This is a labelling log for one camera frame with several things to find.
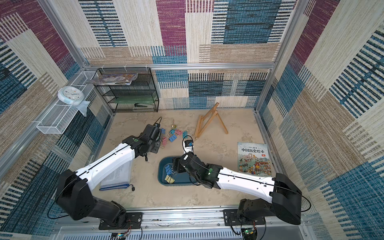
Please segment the teal plastic storage box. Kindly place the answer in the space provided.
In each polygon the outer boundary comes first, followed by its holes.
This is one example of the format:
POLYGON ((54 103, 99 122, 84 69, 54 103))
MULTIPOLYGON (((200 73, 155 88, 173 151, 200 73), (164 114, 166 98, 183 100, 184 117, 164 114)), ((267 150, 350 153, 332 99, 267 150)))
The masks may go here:
POLYGON ((158 182, 166 187, 198 186, 199 183, 183 169, 176 165, 176 157, 166 157, 159 163, 158 182))

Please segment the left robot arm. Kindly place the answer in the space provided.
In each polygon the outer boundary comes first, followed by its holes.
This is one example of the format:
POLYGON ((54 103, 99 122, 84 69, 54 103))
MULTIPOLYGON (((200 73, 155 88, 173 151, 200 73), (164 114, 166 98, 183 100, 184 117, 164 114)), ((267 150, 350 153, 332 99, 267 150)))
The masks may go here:
POLYGON ((114 229, 127 228, 126 209, 114 201, 93 196, 93 189, 112 172, 137 157, 157 153, 161 144, 161 125, 147 125, 139 137, 129 136, 115 149, 76 171, 60 174, 55 202, 73 220, 100 219, 114 229))

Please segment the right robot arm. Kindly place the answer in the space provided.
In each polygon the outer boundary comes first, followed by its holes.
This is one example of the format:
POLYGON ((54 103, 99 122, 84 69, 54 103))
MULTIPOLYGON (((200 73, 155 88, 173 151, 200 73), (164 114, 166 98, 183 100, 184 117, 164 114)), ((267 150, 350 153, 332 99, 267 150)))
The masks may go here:
POLYGON ((301 224, 302 191, 284 174, 260 177, 238 173, 220 165, 205 164, 193 152, 174 157, 177 173, 187 173, 201 186, 224 189, 257 197, 255 201, 242 200, 238 214, 252 219, 266 213, 292 224, 301 224))

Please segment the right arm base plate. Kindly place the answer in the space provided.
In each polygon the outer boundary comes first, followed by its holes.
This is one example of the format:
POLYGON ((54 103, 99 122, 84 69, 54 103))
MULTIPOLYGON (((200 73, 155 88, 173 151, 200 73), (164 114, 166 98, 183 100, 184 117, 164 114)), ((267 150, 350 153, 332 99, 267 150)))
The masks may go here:
POLYGON ((243 214, 238 214, 237 209, 224 209, 223 210, 225 226, 240 226, 240 225, 264 225, 266 220, 263 217, 257 217, 252 220, 243 214))

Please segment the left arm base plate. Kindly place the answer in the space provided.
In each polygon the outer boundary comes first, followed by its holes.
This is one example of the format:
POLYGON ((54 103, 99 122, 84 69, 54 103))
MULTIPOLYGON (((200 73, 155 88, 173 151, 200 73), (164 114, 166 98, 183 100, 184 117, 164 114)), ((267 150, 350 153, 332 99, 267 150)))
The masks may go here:
POLYGON ((139 229, 143 219, 142 212, 128 212, 117 218, 115 221, 100 220, 99 230, 128 230, 139 229))

